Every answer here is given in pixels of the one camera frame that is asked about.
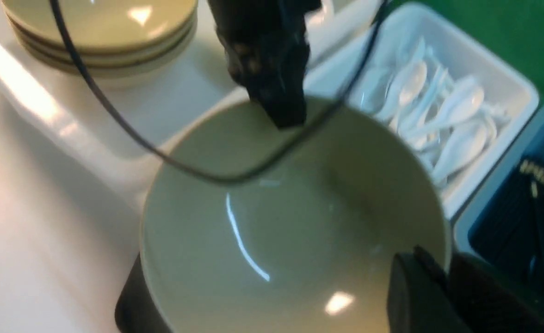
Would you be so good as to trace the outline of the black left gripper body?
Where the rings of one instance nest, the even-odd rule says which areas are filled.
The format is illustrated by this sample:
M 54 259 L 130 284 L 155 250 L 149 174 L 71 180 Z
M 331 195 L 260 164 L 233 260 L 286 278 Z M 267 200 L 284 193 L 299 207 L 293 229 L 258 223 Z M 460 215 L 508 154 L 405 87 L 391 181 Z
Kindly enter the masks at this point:
M 310 57 L 306 16 L 320 0 L 210 0 L 228 72 L 253 100 L 303 94 Z

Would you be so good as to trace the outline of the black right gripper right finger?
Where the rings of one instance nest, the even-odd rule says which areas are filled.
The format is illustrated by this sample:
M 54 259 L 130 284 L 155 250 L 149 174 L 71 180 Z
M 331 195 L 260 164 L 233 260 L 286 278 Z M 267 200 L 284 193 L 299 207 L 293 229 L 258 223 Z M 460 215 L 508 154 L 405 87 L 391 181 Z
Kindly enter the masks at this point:
M 477 257 L 454 253 L 447 293 L 474 333 L 544 333 L 544 297 Z

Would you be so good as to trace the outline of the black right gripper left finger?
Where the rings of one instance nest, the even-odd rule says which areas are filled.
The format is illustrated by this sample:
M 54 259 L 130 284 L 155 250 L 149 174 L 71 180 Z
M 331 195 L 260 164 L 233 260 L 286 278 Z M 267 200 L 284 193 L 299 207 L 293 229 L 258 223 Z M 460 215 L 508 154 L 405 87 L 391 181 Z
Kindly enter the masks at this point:
M 447 293 L 447 275 L 424 248 L 396 253 L 389 278 L 391 333 L 470 333 Z

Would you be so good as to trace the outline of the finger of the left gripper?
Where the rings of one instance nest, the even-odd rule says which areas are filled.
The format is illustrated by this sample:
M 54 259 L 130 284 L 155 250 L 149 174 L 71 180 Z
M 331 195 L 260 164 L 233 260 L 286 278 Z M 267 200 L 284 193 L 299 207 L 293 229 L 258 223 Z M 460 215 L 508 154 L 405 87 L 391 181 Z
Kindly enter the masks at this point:
M 279 130 L 303 126 L 307 119 L 307 103 L 303 86 L 268 85 L 251 89 L 251 100 L 263 107 Z

